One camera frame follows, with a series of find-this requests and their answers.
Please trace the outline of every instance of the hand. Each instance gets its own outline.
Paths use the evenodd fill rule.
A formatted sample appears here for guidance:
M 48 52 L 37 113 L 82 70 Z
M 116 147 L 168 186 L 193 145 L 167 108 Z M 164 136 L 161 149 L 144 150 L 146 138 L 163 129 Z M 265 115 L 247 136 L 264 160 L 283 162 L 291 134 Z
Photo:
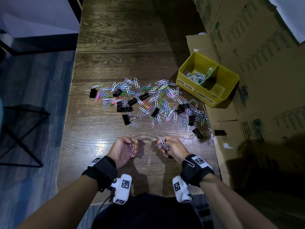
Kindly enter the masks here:
M 132 141 L 135 143 L 135 146 L 133 153 L 129 156 L 129 144 Z M 136 158 L 137 153 L 138 153 L 138 140 L 133 139 L 131 137 L 123 136 L 116 139 L 116 141 L 111 146 L 107 156 L 111 157 L 115 161 L 116 168 L 119 169 L 123 165 L 125 165 L 130 158 Z
M 176 162 L 179 164 L 182 164 L 182 161 L 185 159 L 187 155 L 190 154 L 190 152 L 184 147 L 182 142 L 174 136 L 165 136 L 163 137 L 165 144 L 170 146 L 170 150 L 165 151 L 163 147 L 158 147 L 159 150 L 163 153 L 163 156 L 168 158 L 168 156 L 172 156 Z

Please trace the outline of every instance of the wrist strap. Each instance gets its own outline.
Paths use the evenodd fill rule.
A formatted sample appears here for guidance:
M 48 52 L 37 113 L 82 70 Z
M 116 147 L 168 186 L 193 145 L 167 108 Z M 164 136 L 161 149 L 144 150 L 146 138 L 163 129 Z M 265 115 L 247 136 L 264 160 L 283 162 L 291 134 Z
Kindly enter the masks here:
M 199 183 L 208 173 L 214 174 L 212 167 L 199 156 L 190 154 L 182 162 L 180 176 L 187 185 L 200 187 Z
M 108 156 L 102 156 L 101 158 L 94 159 L 82 175 L 87 175 L 97 180 L 98 187 L 103 192 L 117 178 L 118 172 L 113 159 Z

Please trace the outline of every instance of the person's left arm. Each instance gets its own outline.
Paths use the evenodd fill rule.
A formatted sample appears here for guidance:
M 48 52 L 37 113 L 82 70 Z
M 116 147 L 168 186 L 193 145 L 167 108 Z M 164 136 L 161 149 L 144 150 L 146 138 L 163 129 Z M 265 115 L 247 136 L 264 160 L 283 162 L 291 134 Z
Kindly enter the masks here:
M 129 144 L 134 141 L 134 152 L 129 156 Z M 115 168 L 126 164 L 138 153 L 138 140 L 120 137 L 112 145 L 107 160 Z M 76 228 L 90 206 L 94 196 L 102 187 L 110 186 L 107 173 L 88 167 L 83 175 L 46 202 L 17 229 L 73 229 Z

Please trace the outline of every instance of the wooden table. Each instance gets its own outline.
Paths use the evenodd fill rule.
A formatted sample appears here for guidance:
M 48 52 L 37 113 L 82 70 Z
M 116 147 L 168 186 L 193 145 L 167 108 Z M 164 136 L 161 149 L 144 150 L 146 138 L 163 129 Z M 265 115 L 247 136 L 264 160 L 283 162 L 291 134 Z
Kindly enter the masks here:
M 112 87 L 114 81 L 139 79 L 141 86 L 161 79 L 176 80 L 179 66 L 189 56 L 185 36 L 204 31 L 191 0 L 85 0 L 75 58 L 62 149 L 57 176 L 58 190 L 78 179 L 96 157 L 106 155 L 113 142 L 129 135 L 143 141 L 142 158 L 130 160 L 119 170 L 130 174 L 132 194 L 144 192 L 174 196 L 172 179 L 181 172 L 181 165 L 164 158 L 155 146 L 160 136 L 174 135 L 194 154 L 200 155 L 219 175 L 214 145 L 210 144 L 207 124 L 199 128 L 204 139 L 191 140 L 174 123 L 162 121 L 151 126 L 148 116 L 135 122 L 139 128 L 124 125 L 122 114 L 114 106 L 103 111 L 98 103 L 82 91 L 104 82 Z M 180 99 L 192 96 L 182 90 Z M 148 157 L 151 164 L 147 166 Z M 199 188 L 192 189 L 201 193 Z M 98 193 L 93 200 L 101 203 L 109 191 Z

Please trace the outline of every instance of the yellow plastic bin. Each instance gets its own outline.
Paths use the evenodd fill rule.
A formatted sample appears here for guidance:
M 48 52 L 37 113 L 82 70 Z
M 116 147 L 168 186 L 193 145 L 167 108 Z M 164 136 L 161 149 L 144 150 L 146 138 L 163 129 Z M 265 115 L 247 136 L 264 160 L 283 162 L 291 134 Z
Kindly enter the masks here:
M 207 74 L 210 68 L 213 69 L 213 72 L 201 85 L 182 74 L 186 70 Z M 213 108 L 227 99 L 238 81 L 239 76 L 233 71 L 198 52 L 194 52 L 179 68 L 176 83 Z

